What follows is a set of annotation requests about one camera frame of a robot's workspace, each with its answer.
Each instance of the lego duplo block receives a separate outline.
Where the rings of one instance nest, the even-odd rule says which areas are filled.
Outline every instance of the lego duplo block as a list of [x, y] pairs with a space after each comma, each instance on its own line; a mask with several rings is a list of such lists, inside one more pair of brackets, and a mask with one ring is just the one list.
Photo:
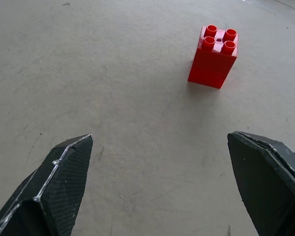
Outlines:
[[188, 81], [220, 89], [237, 58], [237, 47], [234, 29], [202, 27]]

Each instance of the gray floor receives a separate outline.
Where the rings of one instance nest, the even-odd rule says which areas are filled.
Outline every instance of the gray floor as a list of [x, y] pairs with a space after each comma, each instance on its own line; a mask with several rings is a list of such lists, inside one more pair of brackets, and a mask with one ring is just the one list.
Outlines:
[[[221, 90], [187, 83], [207, 24], [239, 33]], [[295, 0], [0, 0], [0, 208], [92, 133], [73, 236], [256, 236], [235, 130], [295, 150]]]

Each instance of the red lego brick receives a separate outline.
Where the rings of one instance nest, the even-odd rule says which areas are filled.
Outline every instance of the red lego brick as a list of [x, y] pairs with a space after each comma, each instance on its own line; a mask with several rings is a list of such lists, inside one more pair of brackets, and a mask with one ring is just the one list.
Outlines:
[[237, 47], [234, 29], [202, 27], [188, 81], [220, 89], [237, 58]]

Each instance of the concrete floor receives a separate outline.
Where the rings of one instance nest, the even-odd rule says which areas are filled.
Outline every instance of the concrete floor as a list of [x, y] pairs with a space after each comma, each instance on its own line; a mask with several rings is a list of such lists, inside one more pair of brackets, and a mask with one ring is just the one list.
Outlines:
[[[207, 24], [239, 33], [221, 90], [187, 83]], [[54, 145], [92, 133], [73, 236], [256, 236], [236, 130], [295, 151], [295, 1], [0, 0], [0, 208]]]

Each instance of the floor surface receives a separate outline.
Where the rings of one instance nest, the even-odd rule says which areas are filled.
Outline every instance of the floor surface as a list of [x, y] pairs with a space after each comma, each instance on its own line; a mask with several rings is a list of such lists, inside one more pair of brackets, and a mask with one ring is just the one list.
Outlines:
[[[208, 24], [239, 33], [221, 90], [187, 83]], [[0, 0], [0, 208], [91, 133], [73, 236], [256, 236], [236, 130], [295, 151], [295, 0]]]

